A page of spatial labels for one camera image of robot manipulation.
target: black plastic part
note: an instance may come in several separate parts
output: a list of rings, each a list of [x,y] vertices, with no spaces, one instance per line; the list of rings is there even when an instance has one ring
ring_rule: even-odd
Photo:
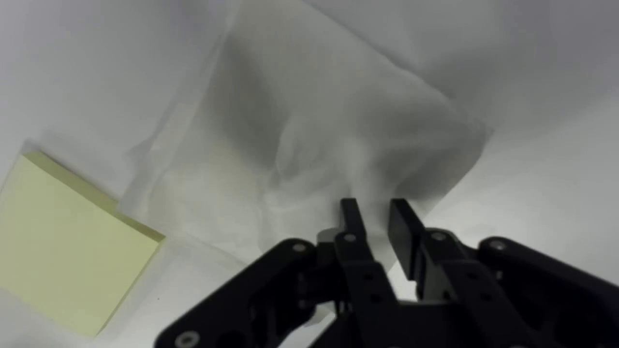
[[[334,302],[337,319],[312,348],[619,348],[618,286],[506,238],[467,248],[405,199],[392,203],[390,240],[421,302],[399,302],[357,201],[341,209],[341,232],[279,244],[156,346],[276,348]]]
[[[276,348],[314,315],[297,296],[299,271],[314,265],[316,248],[285,240],[159,338],[158,348],[179,348],[185,333],[198,333],[192,348]]]

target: sticky note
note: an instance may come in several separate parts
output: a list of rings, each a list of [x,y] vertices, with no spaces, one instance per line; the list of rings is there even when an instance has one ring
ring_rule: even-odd
[[[0,290],[98,337],[163,236],[43,153],[22,155],[0,193]]]

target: white fabric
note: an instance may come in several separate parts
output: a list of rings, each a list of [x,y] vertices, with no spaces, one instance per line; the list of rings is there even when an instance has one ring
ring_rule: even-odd
[[[440,91],[301,0],[247,2],[200,79],[125,211],[243,261],[337,226],[347,195],[384,255],[388,201],[430,207],[486,141]]]
[[[306,2],[488,124],[502,155],[619,87],[618,0]]]

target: white surface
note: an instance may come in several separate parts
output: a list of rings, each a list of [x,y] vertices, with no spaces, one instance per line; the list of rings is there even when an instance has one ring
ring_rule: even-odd
[[[426,56],[419,58],[426,76],[498,128],[486,159],[432,222],[469,242],[519,236],[619,280],[619,2],[411,6],[399,10],[419,25],[407,33],[421,37],[405,41]],[[129,151],[156,130],[187,68],[200,60],[194,14],[190,2],[165,0],[0,2],[3,176],[22,141],[36,137],[111,192],[125,192],[134,170]],[[171,246],[98,342],[0,296],[0,346],[148,348],[161,325],[217,286],[212,277],[202,255]]]
[[[196,0],[3,0],[0,180],[22,143],[38,139],[123,193],[134,176],[134,147],[204,58],[202,12]],[[227,267],[212,269],[202,255],[167,246],[94,342],[0,294],[0,346],[154,346],[165,325],[233,275]]]
[[[183,103],[165,122],[123,207],[247,263],[279,240],[337,226],[349,195],[376,255],[392,259],[386,203],[405,195],[432,207],[488,135],[303,0],[247,2],[200,91],[198,108]]]

